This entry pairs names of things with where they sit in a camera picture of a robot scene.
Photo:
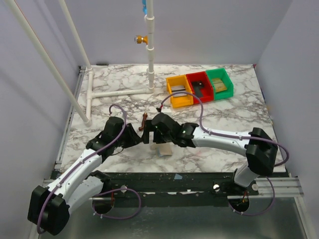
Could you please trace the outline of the beige card holder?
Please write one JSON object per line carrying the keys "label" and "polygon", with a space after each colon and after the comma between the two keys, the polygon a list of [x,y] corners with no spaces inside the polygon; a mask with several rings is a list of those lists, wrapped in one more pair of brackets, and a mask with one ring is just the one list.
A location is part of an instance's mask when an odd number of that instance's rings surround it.
{"label": "beige card holder", "polygon": [[153,143],[150,145],[150,149],[154,150],[158,157],[172,156],[172,149],[169,143]]}

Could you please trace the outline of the white VIP card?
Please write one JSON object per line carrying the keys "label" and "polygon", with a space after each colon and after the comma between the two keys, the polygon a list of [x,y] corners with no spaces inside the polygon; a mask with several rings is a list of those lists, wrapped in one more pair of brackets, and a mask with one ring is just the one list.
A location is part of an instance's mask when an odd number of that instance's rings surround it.
{"label": "white VIP card", "polygon": [[172,86],[171,91],[172,92],[183,92],[183,91],[185,91],[185,87],[183,85]]}

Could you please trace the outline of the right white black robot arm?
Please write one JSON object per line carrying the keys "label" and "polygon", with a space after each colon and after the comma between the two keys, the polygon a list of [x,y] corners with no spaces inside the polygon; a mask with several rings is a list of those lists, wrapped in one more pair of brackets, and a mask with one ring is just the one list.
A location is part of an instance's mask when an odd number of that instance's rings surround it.
{"label": "right white black robot arm", "polygon": [[150,132],[154,134],[154,143],[215,148],[246,157],[247,162],[236,169],[233,176],[233,182],[244,188],[257,177],[271,176],[274,171],[278,146],[258,127],[249,132],[213,131],[196,123],[179,124],[169,115],[159,113],[145,121],[142,136],[145,144],[149,142]]}

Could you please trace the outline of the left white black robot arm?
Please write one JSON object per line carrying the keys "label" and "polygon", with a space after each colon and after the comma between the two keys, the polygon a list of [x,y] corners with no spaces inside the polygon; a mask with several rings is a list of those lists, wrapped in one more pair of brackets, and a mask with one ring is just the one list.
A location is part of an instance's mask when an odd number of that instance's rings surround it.
{"label": "left white black robot arm", "polygon": [[99,167],[118,147],[140,143],[130,123],[110,117],[95,138],[90,140],[80,157],[46,187],[37,186],[31,193],[27,219],[37,232],[59,234],[75,212],[90,197],[102,192],[104,183],[91,172]]}

